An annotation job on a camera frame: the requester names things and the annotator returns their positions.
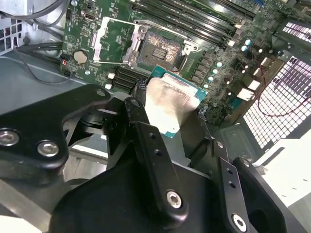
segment black plastic bracket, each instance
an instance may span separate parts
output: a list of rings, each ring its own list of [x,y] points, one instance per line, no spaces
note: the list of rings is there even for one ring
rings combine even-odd
[[[306,233],[249,161],[238,157],[233,165],[239,171],[250,222],[258,232]]]
[[[67,161],[67,142],[78,120],[89,111],[105,108],[110,99],[107,91],[89,84],[1,115],[0,131],[13,131],[19,140],[12,146],[0,146],[0,177],[33,183],[53,180]],[[38,152],[44,141],[57,145],[55,156]]]

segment electronic component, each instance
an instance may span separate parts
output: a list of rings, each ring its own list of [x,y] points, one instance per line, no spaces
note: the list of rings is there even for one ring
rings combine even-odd
[[[72,19],[72,10],[70,8],[66,11],[66,19],[71,20]]]
[[[73,53],[73,58],[77,62],[77,64],[82,65],[87,62],[88,55],[83,50],[78,50]]]
[[[300,18],[304,22],[311,18],[273,0],[266,0],[265,5],[269,7],[264,8],[253,2],[237,4],[225,0],[77,2],[77,6],[69,5],[63,53],[73,57],[67,65],[78,78],[103,87],[111,84],[112,92],[129,93],[136,78],[118,72],[120,66],[148,76],[160,65],[198,86],[209,85],[209,96],[202,106],[214,102],[221,106],[206,111],[211,124],[220,124],[222,109],[228,108],[229,97],[224,88],[232,92],[231,97],[236,97],[232,85],[242,81],[245,74],[254,74],[261,80],[262,72],[271,66],[270,60],[261,67],[259,64],[272,48],[271,35],[284,17]],[[147,38],[151,35],[153,44]],[[87,53],[87,61],[84,53],[78,61],[74,59],[79,50]],[[92,75],[87,75],[86,70],[92,70]],[[250,90],[255,89],[253,86],[255,83],[246,85]]]
[[[261,85],[260,79],[256,76],[251,76],[250,74],[245,74],[242,82],[248,89],[253,91],[256,91]]]
[[[159,65],[172,70],[181,50],[181,45],[175,41],[147,32],[138,57],[138,64],[152,67]]]
[[[87,1],[86,8],[88,10],[92,10],[94,8],[94,6],[95,6],[95,4],[94,4],[94,2],[92,0]]]

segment capacitor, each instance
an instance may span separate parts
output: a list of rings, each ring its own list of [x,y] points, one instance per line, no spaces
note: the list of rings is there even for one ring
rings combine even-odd
[[[240,71],[242,74],[245,73],[245,69],[244,69],[242,66],[239,68],[239,71]]]
[[[252,41],[250,39],[245,40],[244,44],[249,46],[252,43]]]
[[[83,50],[77,50],[76,52],[73,53],[73,58],[79,65],[82,65],[87,62],[88,55]]]
[[[222,63],[222,62],[217,62],[217,63],[216,63],[216,66],[217,66],[218,68],[220,68],[220,67],[223,66],[223,63]]]
[[[246,46],[246,45],[243,45],[243,46],[241,47],[241,50],[242,50],[243,52],[245,52],[245,51],[247,50],[247,46]]]

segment screw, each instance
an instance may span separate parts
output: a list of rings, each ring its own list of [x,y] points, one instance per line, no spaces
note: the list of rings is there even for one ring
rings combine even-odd
[[[39,154],[43,156],[53,157],[58,154],[59,148],[54,142],[46,141],[46,142],[41,142],[38,145],[37,151],[39,152]]]
[[[145,34],[146,33],[146,29],[145,28],[140,28],[140,33],[143,33],[143,34]]]
[[[129,61],[128,65],[129,65],[130,67],[132,67],[133,64],[136,63],[136,60],[137,60],[136,57],[132,55],[132,56],[130,57],[130,61]]]
[[[178,209],[181,207],[181,198],[176,192],[167,192],[166,199],[173,208]]]
[[[77,6],[78,5],[78,1],[77,0],[71,0],[71,5],[72,6]]]
[[[247,229],[246,223],[244,222],[244,220],[240,216],[234,214],[234,215],[232,215],[232,220],[234,222],[234,225],[236,225],[236,227],[241,232],[246,232],[246,229]]]
[[[10,147],[19,141],[19,135],[10,130],[0,131],[0,146]]]
[[[224,148],[223,144],[220,143],[220,142],[217,142],[217,145],[218,145],[220,148]]]
[[[34,30],[34,31],[38,31],[38,24],[33,23],[33,30]]]
[[[249,167],[249,162],[247,160],[243,159],[242,161],[243,161],[245,166]]]

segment wire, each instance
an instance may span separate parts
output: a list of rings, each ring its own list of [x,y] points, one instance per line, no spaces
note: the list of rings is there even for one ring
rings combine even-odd
[[[25,65],[25,67],[26,67],[26,69],[27,69],[27,72],[28,72],[36,81],[38,81],[38,82],[40,82],[40,83],[49,84],[49,85],[59,85],[59,84],[63,84],[63,83],[68,82],[68,81],[71,80],[72,77],[73,77],[73,72],[72,72],[72,70],[71,70],[69,67],[67,67],[67,68],[69,69],[69,71],[70,71],[70,76],[69,76],[66,80],[60,81],[60,82],[47,82],[47,81],[43,81],[43,80],[39,79],[39,78],[33,73],[33,71],[30,69],[29,65],[27,64],[27,62],[26,62],[26,61],[24,60],[24,58],[22,57],[22,54],[16,49],[16,47],[14,47],[13,51],[17,53],[17,55],[19,56],[21,62]]]
[[[266,89],[267,87],[267,83],[266,83],[266,78],[265,78],[265,74],[263,73],[263,70],[262,70],[262,66],[260,65],[260,71],[261,71],[261,77],[263,79],[263,83],[264,83],[264,88],[262,89],[262,91],[259,93],[258,95],[258,99],[257,99],[257,107],[259,109],[259,111],[264,115],[264,116],[267,116],[267,117],[284,117],[284,116],[287,116],[291,113],[293,113],[294,111],[296,111],[298,108],[300,108],[305,102],[307,102],[310,97],[307,97],[305,98],[296,108],[288,111],[287,113],[284,113],[284,114],[280,114],[280,115],[271,115],[271,114],[268,114],[268,113],[265,113],[262,111],[262,109],[260,108],[260,105],[259,105],[259,102],[260,102],[260,98],[261,98],[261,95],[263,93],[263,91]]]
[[[32,56],[32,57],[35,57],[35,58],[38,58],[41,60],[45,60],[45,61],[47,61],[47,62],[49,62],[49,63],[51,63],[57,67],[59,67],[61,64],[59,59],[54,58],[54,57],[48,57],[48,56],[41,54],[41,53],[31,52],[31,51],[19,51],[19,52],[22,52],[24,54],[27,54],[29,56]]]
[[[59,7],[63,2],[64,2],[64,0],[56,0],[50,6],[44,8],[41,11],[35,12],[31,15],[15,16],[15,15],[9,14],[7,12],[3,12],[3,11],[0,11],[0,15],[3,15],[5,17],[12,18],[12,19],[18,19],[18,20],[33,20],[33,19],[40,18],[42,16],[45,16],[45,15],[51,13],[57,7]]]
[[[28,23],[31,26],[33,25],[33,22],[31,20],[25,20],[25,22]],[[64,37],[63,37],[62,34],[52,30],[51,28],[49,28],[47,26],[40,26],[40,25],[38,25],[38,29],[40,29],[40,30],[42,30],[42,31],[44,31],[46,33],[51,34],[52,36],[54,36],[55,38],[57,38],[57,39],[59,39],[61,41],[64,40]]]
[[[17,47],[19,52],[24,51],[53,51],[53,50],[62,50],[63,43],[41,43],[35,45],[23,45]]]
[[[70,0],[65,0],[65,7],[63,8],[62,10],[62,13],[59,15],[59,17],[51,24],[45,24],[45,23],[42,23],[40,21],[38,21],[36,18],[34,19],[34,22],[36,24],[38,24],[39,26],[42,26],[42,27],[53,27],[55,26],[56,24],[59,23],[59,21],[62,19],[62,17],[64,16],[64,14],[66,13],[68,7],[69,7],[69,4],[70,4]]]

